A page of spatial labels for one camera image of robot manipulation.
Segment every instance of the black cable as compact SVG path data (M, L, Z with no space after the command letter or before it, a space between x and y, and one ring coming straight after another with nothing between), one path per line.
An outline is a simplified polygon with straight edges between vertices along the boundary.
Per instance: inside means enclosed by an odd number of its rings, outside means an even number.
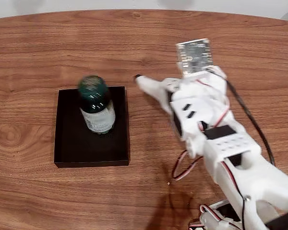
M245 230L245 224L244 224L244 210L245 210L245 199L238 187L238 184L237 184L237 181L234 177L234 174L232 174L231 170L229 169L228 165L223 161L221 162L222 165L226 168L226 170L228 171L228 173L230 174L230 177L234 183L234 186L236 187L237 189L237 192L239 193L239 195L242 197L242 214L241 214L241 223L242 223L242 230Z
M266 137L264 136L264 133L262 132L262 130L260 129L259 125L257 124L255 118L252 116L250 110L248 109L248 107L246 106L246 104L244 103L243 99L239 96L239 94L237 93L235 87L230 83L229 80L223 78L221 75L216 74L214 71L210 70L210 69L205 69L207 72L210 72L216 76L221 77L223 80L226 81L230 91L233 93L234 97L236 98L236 100L238 101L238 103L240 104L240 106L243 108L245 114L248 116L248 118L250 119L250 121L252 122L252 124L254 125L255 129L257 130L258 134L260 135L261 139L264 142L264 146L267 149L268 155L269 155L269 159L272 165L275 166L275 160L274 160L274 156L273 153L271 151L271 148L269 146L269 143L266 139Z

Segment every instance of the screw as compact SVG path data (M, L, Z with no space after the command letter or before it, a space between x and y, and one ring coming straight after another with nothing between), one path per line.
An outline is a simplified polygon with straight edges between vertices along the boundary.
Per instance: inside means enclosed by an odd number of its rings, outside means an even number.
M251 196L250 196L250 195L246 195L246 196L244 197L244 200L245 200L245 201L250 201L250 200L251 200Z

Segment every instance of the black fingertip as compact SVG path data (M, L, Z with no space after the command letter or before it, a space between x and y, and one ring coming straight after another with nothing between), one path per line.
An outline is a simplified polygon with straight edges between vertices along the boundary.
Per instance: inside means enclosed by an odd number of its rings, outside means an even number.
M137 74L134 76L134 80L136 80L138 77L142 76L142 74Z

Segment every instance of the wire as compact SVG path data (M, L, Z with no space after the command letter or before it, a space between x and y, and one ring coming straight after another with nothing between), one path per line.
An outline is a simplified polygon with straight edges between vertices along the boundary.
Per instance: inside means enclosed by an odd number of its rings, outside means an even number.
M274 156L273 153L271 151L270 145L268 143L268 140L266 139L264 133L262 132L262 130L260 129L259 125L257 124L255 118L252 116L250 110L248 109L248 107L246 106L246 104L244 103L243 99L239 96L239 94L237 93L235 87L230 83L229 80L225 79L224 77L222 77L221 75L215 73L213 70L211 69L205 69L207 72L210 72L216 76L221 77L223 80L226 81L230 91L233 93L234 97L236 98L236 100L238 101L238 103L240 104L240 106L243 108L245 114L248 116L248 118L250 119L250 121L252 122L253 126L255 127L255 129L257 130L258 134L260 135L261 139L264 142L265 148L267 149L269 158L270 158L270 162L272 165L275 166L275 160L274 160Z
M189 225L189 230L193 230L191 228L202 228L202 229L205 229L205 225L204 224L190 224Z
M189 165L189 167L188 167L186 170L184 170L184 171L183 171L182 173L180 173L179 175L175 176L178 166L179 166L180 163L182 162L183 158L187 155L187 153L188 153L187 150L183 151L183 152L180 154L180 156L177 158L176 163L175 163L175 165L174 165L174 168L173 168L173 171L172 171L172 177L173 177L173 179L176 180L176 181L179 181L179 180L181 180L183 177L185 177L186 175L188 175L188 174L190 173L190 171L195 167L197 161L198 161L199 159L203 158L203 157L198 157L198 158L196 158L196 159Z
M224 97L224 104L226 105L226 109L224 110L224 112L222 113L222 115L220 116L219 119L217 119L216 123L212 126L212 127L217 127L221 122L222 120L224 119L224 117L226 116L226 114L229 112L229 108L230 108L230 104L229 104L229 100L227 98L227 96L225 96L224 94L222 94L222 92L220 92L218 89L216 89L215 87L207 84L207 83L204 83L202 82L201 80L197 79L196 80L198 83L202 84L202 85L205 85L205 86L208 86L214 90L216 90L221 96Z
M226 171L228 172L231 180L233 181L233 183L234 183L234 185L235 185L235 187L237 189L237 192L242 197L242 215L241 215L241 219L242 220L241 220L241 222L242 222L242 230L245 230L245 225L244 225L245 199L244 199L244 197L243 197L243 195L242 195L242 193L241 193L241 191L240 191L240 189L238 187L237 181L236 181L234 175L232 174L231 170L229 169L228 165L224 161L222 161L221 163L224 166L224 168L226 169Z
M204 213L204 212L206 212L206 211L209 212L210 215L213 216L213 217L216 219L216 221L220 222L221 220L223 220L223 219L222 219L215 211L213 211L208 205L200 205L200 212ZM230 223L230 222L228 222L228 224L240 230L240 228L239 228L237 225L235 225L235 224L233 224L233 223Z

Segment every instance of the white wall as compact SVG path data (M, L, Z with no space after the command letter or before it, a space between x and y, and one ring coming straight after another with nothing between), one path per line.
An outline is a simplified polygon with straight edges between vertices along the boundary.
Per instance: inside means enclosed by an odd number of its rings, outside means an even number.
M0 0L0 18L95 9L171 9L240 13L288 20L288 0Z

